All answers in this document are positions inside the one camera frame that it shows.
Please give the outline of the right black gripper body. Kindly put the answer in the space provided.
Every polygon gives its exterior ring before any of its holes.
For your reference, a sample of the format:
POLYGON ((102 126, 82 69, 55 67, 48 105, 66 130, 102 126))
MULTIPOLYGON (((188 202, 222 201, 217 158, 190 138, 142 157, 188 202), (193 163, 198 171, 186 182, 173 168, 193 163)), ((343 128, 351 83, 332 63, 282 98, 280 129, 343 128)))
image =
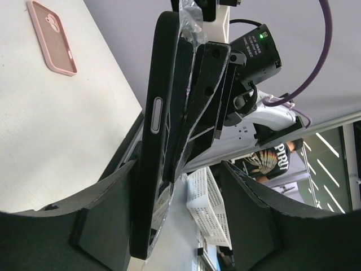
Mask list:
POLYGON ((228 62, 226 63, 226 67, 222 77, 222 84, 219 85, 221 87, 221 98, 220 98, 220 109, 217 124, 215 126, 215 139, 220 139, 223 129, 223 124, 226 118, 228 101, 230 98, 230 92, 232 86, 228 86, 228 82, 232 82, 228 73, 228 64, 231 61, 231 45, 229 42, 229 26, 230 26, 230 8, 236 7, 241 3, 241 1, 216 1, 216 16, 214 22, 214 36, 219 39, 218 42, 224 43, 228 46, 228 62))

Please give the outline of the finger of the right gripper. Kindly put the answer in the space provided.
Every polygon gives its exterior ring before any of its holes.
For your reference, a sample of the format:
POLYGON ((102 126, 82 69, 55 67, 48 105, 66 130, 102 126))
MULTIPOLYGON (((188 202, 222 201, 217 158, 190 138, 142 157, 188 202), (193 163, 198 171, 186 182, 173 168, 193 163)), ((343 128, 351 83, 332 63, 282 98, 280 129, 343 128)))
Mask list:
POLYGON ((187 163, 210 149, 218 121, 223 74, 231 48, 225 43, 208 42, 196 53, 186 118, 180 137, 180 171, 187 163))

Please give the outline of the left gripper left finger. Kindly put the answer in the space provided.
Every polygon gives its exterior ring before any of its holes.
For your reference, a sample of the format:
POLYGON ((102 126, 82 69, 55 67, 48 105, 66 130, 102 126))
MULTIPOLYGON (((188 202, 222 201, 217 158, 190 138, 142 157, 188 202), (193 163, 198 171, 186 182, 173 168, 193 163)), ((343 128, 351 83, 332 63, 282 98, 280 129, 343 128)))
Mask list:
POLYGON ((1 213, 1 270, 124 270, 135 162, 39 211, 1 213))

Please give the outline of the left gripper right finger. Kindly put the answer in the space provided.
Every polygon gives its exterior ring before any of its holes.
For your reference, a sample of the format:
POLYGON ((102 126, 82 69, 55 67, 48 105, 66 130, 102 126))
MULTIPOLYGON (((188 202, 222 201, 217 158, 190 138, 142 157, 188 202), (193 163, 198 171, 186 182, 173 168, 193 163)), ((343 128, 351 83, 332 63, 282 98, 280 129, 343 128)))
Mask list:
POLYGON ((360 210, 300 203, 219 166, 236 270, 359 270, 360 210))

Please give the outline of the black phone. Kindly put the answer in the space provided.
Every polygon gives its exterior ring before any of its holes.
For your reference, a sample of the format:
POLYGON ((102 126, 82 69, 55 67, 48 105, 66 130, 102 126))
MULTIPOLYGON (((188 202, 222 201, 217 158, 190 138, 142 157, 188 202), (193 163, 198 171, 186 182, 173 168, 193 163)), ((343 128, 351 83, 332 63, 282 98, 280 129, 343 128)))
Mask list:
POLYGON ((131 189, 129 247, 138 259, 149 255, 158 184, 176 147, 192 66, 193 46, 181 38, 179 14, 163 12, 155 27, 140 155, 131 189))

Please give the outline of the pink phone case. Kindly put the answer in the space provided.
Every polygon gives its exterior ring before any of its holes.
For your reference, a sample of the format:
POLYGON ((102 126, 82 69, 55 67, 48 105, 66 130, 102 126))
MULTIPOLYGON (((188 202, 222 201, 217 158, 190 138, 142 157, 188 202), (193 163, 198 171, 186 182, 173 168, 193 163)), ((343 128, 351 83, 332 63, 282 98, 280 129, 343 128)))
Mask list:
POLYGON ((77 67, 60 17, 37 1, 27 1, 43 58, 47 67, 66 76, 75 76, 77 67))

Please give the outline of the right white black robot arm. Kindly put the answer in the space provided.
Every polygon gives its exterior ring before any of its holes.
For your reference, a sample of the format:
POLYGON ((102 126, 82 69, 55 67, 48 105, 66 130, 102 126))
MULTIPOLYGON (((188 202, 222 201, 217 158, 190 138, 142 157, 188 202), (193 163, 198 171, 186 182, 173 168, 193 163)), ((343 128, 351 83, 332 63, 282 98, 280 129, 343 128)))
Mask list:
POLYGON ((179 171, 198 159, 213 163, 249 156, 312 123, 296 110, 293 95, 278 98, 257 89, 280 71, 281 60, 264 24, 254 23, 249 33, 228 40, 234 5, 237 1, 179 3, 182 25, 203 50, 175 163, 179 171))

